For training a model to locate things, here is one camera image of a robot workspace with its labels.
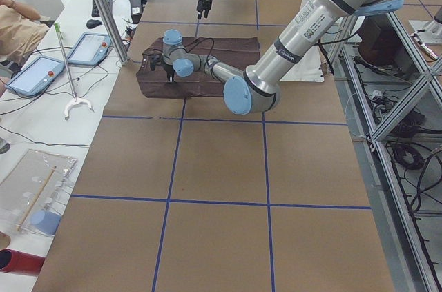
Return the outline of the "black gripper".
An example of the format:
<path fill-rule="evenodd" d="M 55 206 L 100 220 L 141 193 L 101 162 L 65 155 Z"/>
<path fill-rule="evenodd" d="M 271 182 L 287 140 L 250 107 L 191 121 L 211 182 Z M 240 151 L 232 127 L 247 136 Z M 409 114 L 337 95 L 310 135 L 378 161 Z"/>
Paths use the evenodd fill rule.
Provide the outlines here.
<path fill-rule="evenodd" d="M 168 82 L 174 82 L 175 71 L 173 69 L 173 66 L 169 64 L 164 64 L 163 68 L 166 71 Z"/>
<path fill-rule="evenodd" d="M 204 11 L 204 18 L 208 18 L 213 0 L 199 0 L 199 9 Z M 202 11 L 197 10 L 197 18 L 202 18 Z"/>

